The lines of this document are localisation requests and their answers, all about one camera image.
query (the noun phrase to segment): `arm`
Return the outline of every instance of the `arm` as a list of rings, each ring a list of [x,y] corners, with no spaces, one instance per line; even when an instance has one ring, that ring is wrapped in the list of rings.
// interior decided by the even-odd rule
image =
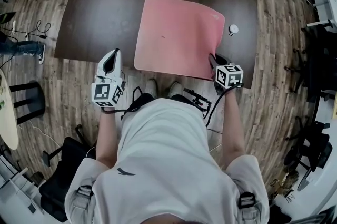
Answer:
[[[109,168],[114,167],[116,164],[117,129],[115,114],[101,113],[100,129],[96,145],[96,160]]]
[[[225,96],[222,150],[226,168],[234,159],[245,154],[244,132],[240,120],[239,106],[233,90]]]

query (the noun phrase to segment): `white t-shirt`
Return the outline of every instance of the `white t-shirt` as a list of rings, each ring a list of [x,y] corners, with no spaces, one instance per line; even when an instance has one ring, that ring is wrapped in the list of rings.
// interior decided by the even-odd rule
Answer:
[[[204,224],[237,223],[243,192],[255,194],[267,223],[269,204],[257,159],[243,155],[223,172],[209,154],[202,113],[195,107],[157,99],[123,119],[114,168],[84,159],[65,201],[68,218],[78,210],[73,193],[93,182],[93,223],[140,224],[171,214]]]

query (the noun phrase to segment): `strap buckle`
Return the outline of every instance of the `strap buckle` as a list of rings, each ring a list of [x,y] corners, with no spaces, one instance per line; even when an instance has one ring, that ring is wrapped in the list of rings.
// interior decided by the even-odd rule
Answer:
[[[79,187],[75,194],[74,207],[86,210],[93,194],[91,186],[85,185]]]
[[[250,192],[244,192],[239,197],[239,209],[249,208],[255,204],[255,195]]]

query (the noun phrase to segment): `stool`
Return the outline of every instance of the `stool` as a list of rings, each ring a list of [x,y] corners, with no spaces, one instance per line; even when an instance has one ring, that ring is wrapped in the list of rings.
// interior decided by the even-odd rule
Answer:
[[[43,116],[46,109],[46,102],[43,90],[38,82],[30,81],[25,84],[13,85],[10,86],[9,89],[11,92],[26,90],[26,99],[13,103],[14,108],[27,105],[29,109],[29,114],[16,119],[18,125],[32,118]]]

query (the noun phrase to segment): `wooden floor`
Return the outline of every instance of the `wooden floor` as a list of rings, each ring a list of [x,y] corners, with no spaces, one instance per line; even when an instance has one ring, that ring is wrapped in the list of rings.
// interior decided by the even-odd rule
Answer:
[[[36,22],[42,20],[42,28],[51,23],[46,59],[39,66],[36,58],[15,57],[3,67],[10,85],[37,80],[46,96],[46,113],[42,119],[32,119],[32,124],[62,144],[66,136],[76,138],[74,128],[82,124],[86,137],[93,142],[98,132],[98,110],[90,103],[90,83],[93,80],[96,65],[94,63],[59,60],[53,58],[62,15],[67,0],[10,0],[0,4],[0,11],[16,11],[16,29],[31,30]],[[266,186],[282,169],[282,161],[289,144],[284,141],[294,128],[295,116],[311,115],[313,106],[306,103],[306,90],[289,93],[294,77],[284,70],[293,58],[293,48],[304,48],[305,38],[301,27],[314,21],[314,10],[304,0],[258,0],[259,33],[252,89],[237,91],[242,122],[245,129],[247,153],[255,155],[259,162]],[[23,34],[15,34],[24,40]],[[131,102],[133,89],[140,85],[145,88],[146,80],[156,77],[161,89],[164,89],[176,77],[141,73],[125,70],[127,89],[120,100],[121,108]],[[209,98],[216,99],[213,84],[178,77],[189,89]],[[223,107],[219,105],[210,128],[221,131]],[[33,129],[28,121],[19,130],[19,147],[12,151],[12,158],[19,160],[21,167],[27,166],[30,173],[41,171],[49,177],[56,168],[44,167],[41,161],[43,150],[51,152],[57,145]],[[210,149],[221,143],[221,135],[209,131]],[[212,155],[221,165],[221,146],[212,151]]]

